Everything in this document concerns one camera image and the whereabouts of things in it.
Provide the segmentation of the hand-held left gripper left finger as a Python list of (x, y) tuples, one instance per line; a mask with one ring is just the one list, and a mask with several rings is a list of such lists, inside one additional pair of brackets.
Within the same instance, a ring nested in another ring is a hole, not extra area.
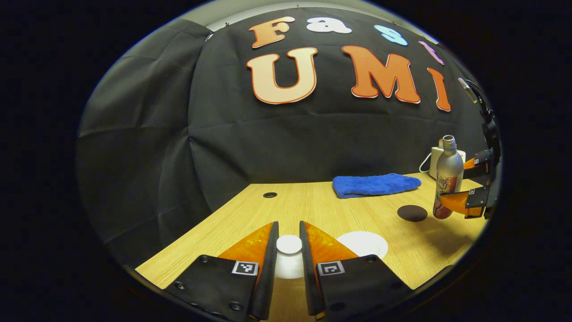
[(216, 321), (267, 320), (278, 236), (274, 221), (220, 255), (199, 255), (164, 293)]

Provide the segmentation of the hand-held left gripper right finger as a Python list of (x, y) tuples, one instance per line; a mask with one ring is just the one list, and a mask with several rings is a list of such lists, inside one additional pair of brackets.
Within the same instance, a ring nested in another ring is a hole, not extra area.
[(413, 290), (377, 255), (359, 256), (316, 226), (301, 221), (308, 313), (325, 321), (374, 321), (394, 314)]

